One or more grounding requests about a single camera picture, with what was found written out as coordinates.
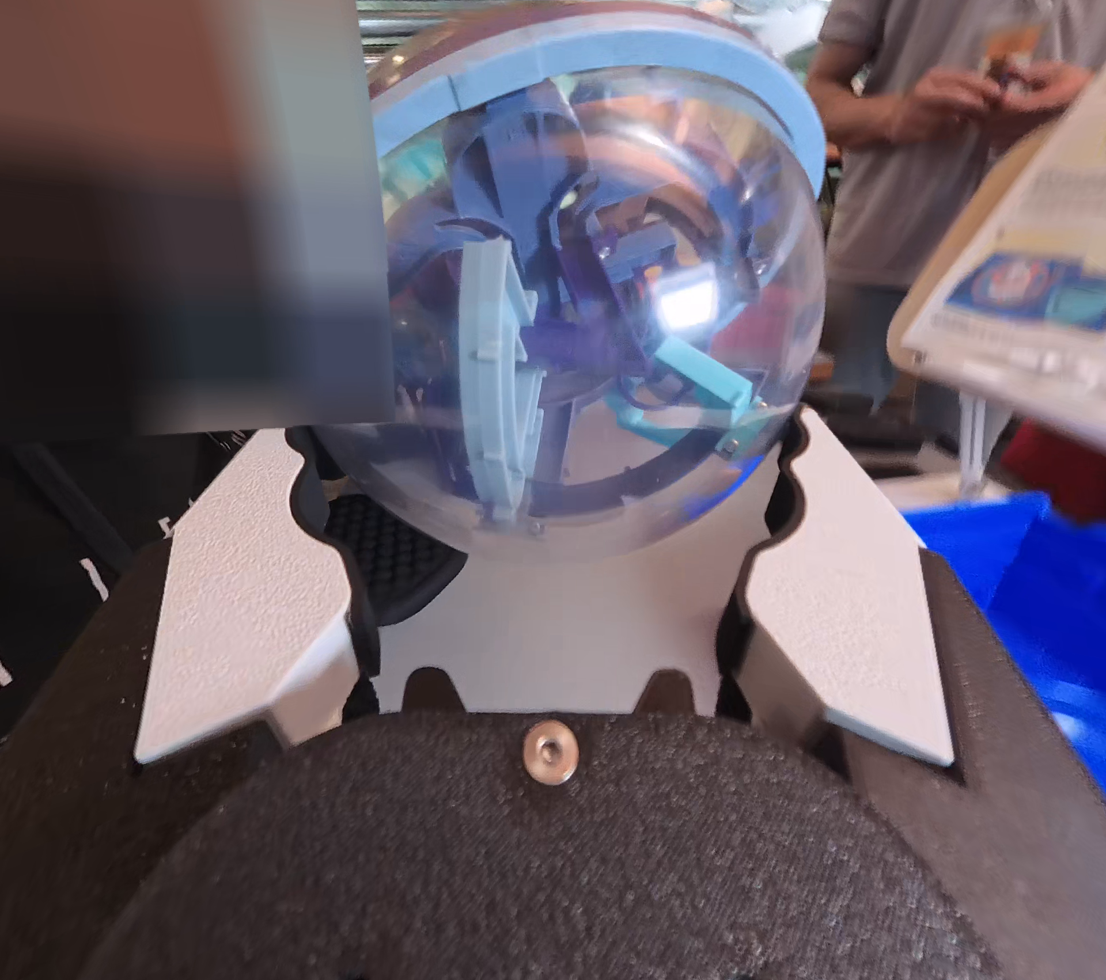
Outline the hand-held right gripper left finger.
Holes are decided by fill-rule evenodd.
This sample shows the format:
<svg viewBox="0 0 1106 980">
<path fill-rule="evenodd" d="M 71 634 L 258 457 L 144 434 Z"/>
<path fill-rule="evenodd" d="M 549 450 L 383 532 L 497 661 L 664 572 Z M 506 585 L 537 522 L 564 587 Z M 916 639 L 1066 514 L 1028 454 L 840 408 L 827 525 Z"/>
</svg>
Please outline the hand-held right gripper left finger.
<svg viewBox="0 0 1106 980">
<path fill-rule="evenodd" d="M 248 724 L 282 748 L 340 728 L 378 637 L 349 552 L 325 533 L 306 439 L 255 432 L 181 517 L 134 758 L 152 765 Z"/>
</svg>

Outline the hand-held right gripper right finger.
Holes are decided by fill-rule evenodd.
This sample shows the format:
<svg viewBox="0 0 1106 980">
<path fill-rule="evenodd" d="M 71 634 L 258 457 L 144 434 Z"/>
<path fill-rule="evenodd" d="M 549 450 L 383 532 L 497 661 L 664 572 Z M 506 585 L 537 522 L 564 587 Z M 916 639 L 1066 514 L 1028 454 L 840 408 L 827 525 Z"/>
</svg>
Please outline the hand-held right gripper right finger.
<svg viewBox="0 0 1106 980">
<path fill-rule="evenodd" d="M 779 519 L 733 593 L 730 665 L 751 723 L 790 746 L 830 728 L 954 763 L 922 541 L 815 411 L 781 452 Z"/>
</svg>

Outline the blue plastic bin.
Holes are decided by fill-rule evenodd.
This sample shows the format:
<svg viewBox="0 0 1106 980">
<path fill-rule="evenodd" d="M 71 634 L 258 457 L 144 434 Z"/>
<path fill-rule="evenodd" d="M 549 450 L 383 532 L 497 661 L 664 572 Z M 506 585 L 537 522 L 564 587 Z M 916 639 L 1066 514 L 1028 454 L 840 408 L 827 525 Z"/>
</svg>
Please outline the blue plastic bin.
<svg viewBox="0 0 1106 980">
<path fill-rule="evenodd" d="M 1105 528 L 1077 527 L 1041 492 L 909 509 L 1105 788 Z"/>
</svg>

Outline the clear maze ball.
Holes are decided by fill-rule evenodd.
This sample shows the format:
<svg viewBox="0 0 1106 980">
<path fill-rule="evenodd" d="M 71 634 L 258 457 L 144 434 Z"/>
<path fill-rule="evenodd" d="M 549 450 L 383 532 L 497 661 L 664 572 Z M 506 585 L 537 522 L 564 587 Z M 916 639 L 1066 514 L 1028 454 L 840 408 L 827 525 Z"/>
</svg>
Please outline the clear maze ball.
<svg viewBox="0 0 1106 980">
<path fill-rule="evenodd" d="M 492 6 L 368 70 L 390 420 L 343 475 L 474 557 L 655 545 L 785 432 L 822 330 L 823 129 L 745 29 L 649 1 Z"/>
</svg>

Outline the printed instruction sheet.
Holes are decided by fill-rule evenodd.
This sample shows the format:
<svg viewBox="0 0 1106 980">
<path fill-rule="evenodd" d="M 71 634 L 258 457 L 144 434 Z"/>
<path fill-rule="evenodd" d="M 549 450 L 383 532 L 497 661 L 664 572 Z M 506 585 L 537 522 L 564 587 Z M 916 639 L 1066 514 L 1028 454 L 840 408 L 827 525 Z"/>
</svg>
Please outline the printed instruction sheet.
<svg viewBox="0 0 1106 980">
<path fill-rule="evenodd" d="M 1060 117 L 908 329 L 928 378 L 1104 438 L 1105 79 Z"/>
</svg>

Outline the pale display board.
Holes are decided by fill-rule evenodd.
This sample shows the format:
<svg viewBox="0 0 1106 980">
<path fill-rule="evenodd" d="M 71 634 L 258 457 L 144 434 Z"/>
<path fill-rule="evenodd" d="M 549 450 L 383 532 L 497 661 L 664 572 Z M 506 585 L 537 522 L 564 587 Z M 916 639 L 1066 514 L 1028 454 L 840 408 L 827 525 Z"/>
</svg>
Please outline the pale display board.
<svg viewBox="0 0 1106 980">
<path fill-rule="evenodd" d="M 1018 183 L 1022 173 L 1027 169 L 1029 163 L 1039 154 L 1041 147 L 1052 138 L 1052 133 L 1058 123 L 1058 119 L 1046 122 L 1002 154 L 988 171 L 974 197 L 958 215 L 933 256 L 921 269 L 902 304 L 897 307 L 888 330 L 887 352 L 897 369 L 904 371 L 916 379 L 928 378 L 922 352 L 906 347 L 905 338 L 908 329 L 920 315 L 922 307 L 933 298 L 940 280 L 946 277 L 949 269 L 974 241 L 975 234 L 980 233 L 987 219 L 1005 199 L 1006 192 Z"/>
</svg>

